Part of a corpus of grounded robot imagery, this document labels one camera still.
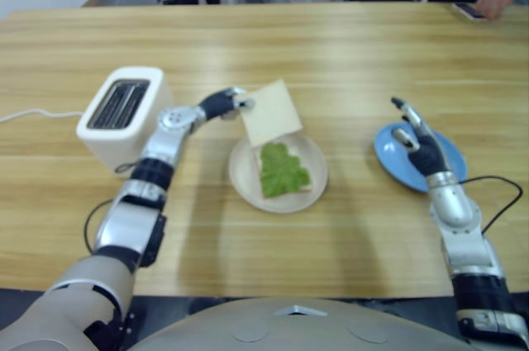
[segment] plate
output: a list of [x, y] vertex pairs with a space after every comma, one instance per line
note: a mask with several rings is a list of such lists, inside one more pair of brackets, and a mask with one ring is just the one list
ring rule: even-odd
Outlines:
[[295, 146], [301, 165], [311, 174], [312, 189], [279, 197], [264, 198], [261, 192], [260, 171], [248, 138], [243, 138], [231, 152], [230, 180], [237, 192], [251, 205], [273, 213], [292, 213], [311, 206], [325, 191], [329, 172], [325, 157], [317, 145], [300, 133], [278, 139], [286, 145]]
[[[389, 174], [399, 182], [404, 183], [406, 186], [419, 192], [428, 192], [426, 179], [419, 171], [417, 171], [412, 163], [410, 163], [407, 158], [406, 149], [404, 149], [404, 147], [391, 135], [391, 131], [398, 127], [403, 128], [415, 138], [412, 126], [407, 122], [396, 122], [385, 126], [374, 138], [374, 151], [379, 158], [379, 162], [386, 171], [388, 171]], [[466, 179], [468, 169], [463, 154], [445, 136], [436, 131], [434, 131], [434, 133], [445, 151], [445, 155], [455, 172], [455, 176], [457, 176], [459, 180]]]

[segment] blue plate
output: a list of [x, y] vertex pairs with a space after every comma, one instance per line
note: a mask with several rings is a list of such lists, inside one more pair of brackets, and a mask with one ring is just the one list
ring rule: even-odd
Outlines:
[[[391, 174], [391, 176], [419, 192], [428, 192], [426, 179], [415, 169], [412, 163], [410, 163], [407, 158], [406, 149], [404, 149], [404, 147], [391, 135], [391, 131], [398, 127], [403, 128], [410, 135], [415, 137], [412, 126], [407, 122], [389, 124], [382, 128], [374, 138], [374, 151], [376, 152], [382, 166]], [[457, 178], [459, 180], [466, 179], [467, 168], [465, 157], [463, 157], [457, 147], [455, 147], [455, 145], [445, 136], [441, 135], [439, 132], [435, 133], [436, 138], [441, 143]]]

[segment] white toaster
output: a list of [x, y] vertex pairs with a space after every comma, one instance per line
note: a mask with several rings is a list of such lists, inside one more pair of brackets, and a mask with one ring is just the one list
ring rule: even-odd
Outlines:
[[125, 177], [155, 131], [159, 113], [173, 106], [161, 69], [119, 68], [84, 111], [77, 124], [77, 136], [109, 171]]

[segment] robot forearm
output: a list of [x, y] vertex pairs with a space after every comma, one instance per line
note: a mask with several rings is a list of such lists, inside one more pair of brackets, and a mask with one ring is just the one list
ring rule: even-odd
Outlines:
[[160, 114], [145, 145], [99, 226], [93, 255], [78, 261], [0, 335], [0, 349], [110, 350], [132, 298], [135, 272], [151, 265], [164, 234], [161, 212], [183, 144], [201, 124], [236, 111], [236, 89], [211, 95], [198, 107]]
[[414, 140], [401, 128], [393, 130], [412, 164], [426, 177], [430, 213], [441, 232], [461, 334], [504, 343], [521, 340], [529, 348], [526, 322], [515, 312], [501, 263], [481, 232], [481, 210], [451, 171], [427, 123], [405, 101], [392, 102], [404, 111], [417, 136]]

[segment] smartphone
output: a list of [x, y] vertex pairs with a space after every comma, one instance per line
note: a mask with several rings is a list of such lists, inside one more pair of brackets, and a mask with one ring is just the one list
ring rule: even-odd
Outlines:
[[465, 17], [469, 18], [471, 21], [485, 21], [486, 18], [477, 12], [474, 7], [472, 7], [467, 2], [455, 2], [454, 8], [461, 12]]

